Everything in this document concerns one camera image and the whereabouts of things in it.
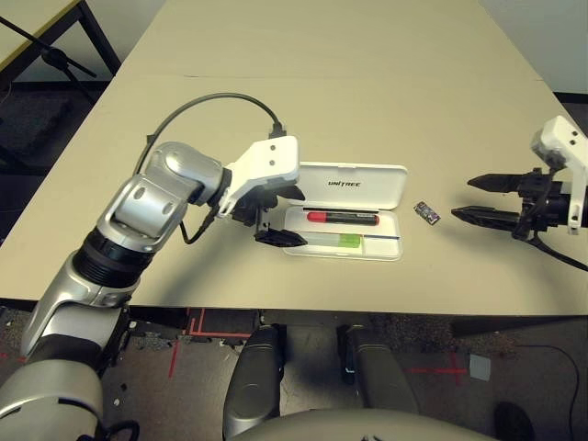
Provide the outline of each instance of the table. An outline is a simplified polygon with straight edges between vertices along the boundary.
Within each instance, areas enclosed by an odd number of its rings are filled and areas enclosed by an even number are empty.
[[[0,13],[50,45],[79,22],[113,75],[120,67],[119,57],[85,0],[4,0]],[[40,48],[2,25],[0,36],[0,90],[4,90],[40,56]]]
[[[476,2],[169,0],[0,248],[2,297],[38,299],[126,179],[145,135],[190,98],[262,99],[300,140],[301,160],[403,164],[409,177],[398,262],[292,257],[218,220],[197,243],[175,232],[132,304],[448,314],[585,314],[585,273],[449,214],[465,205],[520,210],[514,196],[468,187],[473,176],[541,162],[534,132],[566,115]],[[184,114],[160,141],[184,141],[224,164],[269,121],[243,102]],[[413,212],[425,200],[442,217]],[[272,211],[279,228],[284,204]],[[193,232],[205,209],[190,208]],[[586,258],[586,232],[546,242]]]

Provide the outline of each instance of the black shoe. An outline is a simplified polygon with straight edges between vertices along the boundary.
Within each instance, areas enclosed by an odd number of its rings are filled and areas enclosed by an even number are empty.
[[[534,441],[535,430],[525,411],[503,401],[494,409],[494,430],[500,441]]]

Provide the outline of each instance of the black cable on floor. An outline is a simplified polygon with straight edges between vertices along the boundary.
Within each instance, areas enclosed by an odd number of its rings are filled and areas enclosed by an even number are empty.
[[[573,426],[571,423],[571,419],[573,416],[573,406],[576,402],[576,398],[578,397],[578,389],[580,388],[580,370],[578,369],[578,365],[576,365],[576,362],[573,360],[573,358],[570,356],[570,354],[568,354],[566,351],[564,351],[563,349],[561,349],[560,347],[557,347],[557,346],[552,346],[552,345],[516,345],[516,347],[538,347],[538,348],[543,348],[543,349],[553,349],[554,351],[558,351],[558,352],[562,353],[563,355],[566,356],[566,358],[568,358],[571,361],[571,364],[573,365],[573,369],[576,373],[576,385],[573,389],[573,395],[571,396],[570,412],[568,414],[568,429],[570,430],[570,440],[573,441]]]

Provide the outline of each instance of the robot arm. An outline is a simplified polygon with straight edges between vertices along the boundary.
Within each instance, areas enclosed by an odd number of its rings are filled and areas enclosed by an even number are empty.
[[[208,204],[226,217],[254,189],[293,186],[298,172],[292,136],[255,142],[226,168],[180,142],[155,148],[33,311],[21,346],[28,362],[0,389],[0,438],[107,439],[96,370],[108,347],[119,344],[124,305],[187,205]]]
[[[508,231],[516,240],[588,271],[588,265],[552,250],[538,237],[538,232],[559,225],[566,225],[568,234],[573,235],[579,234],[580,228],[588,228],[588,139],[564,117],[556,117],[535,135],[531,149],[549,166],[548,174],[535,168],[524,175],[488,174],[468,182],[486,191],[517,192],[523,199],[520,214],[477,206],[451,212],[465,222]],[[566,167],[572,172],[571,183],[553,181],[553,176]]]

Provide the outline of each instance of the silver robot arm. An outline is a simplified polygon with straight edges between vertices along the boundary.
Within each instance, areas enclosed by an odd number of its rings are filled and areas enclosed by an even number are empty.
[[[209,204],[225,217],[250,190],[291,186],[298,172],[292,136],[255,142],[226,168],[180,142],[154,149],[33,311],[21,346],[28,363],[0,389],[0,439],[67,440],[100,432],[100,357],[118,343],[124,305],[187,204]]]

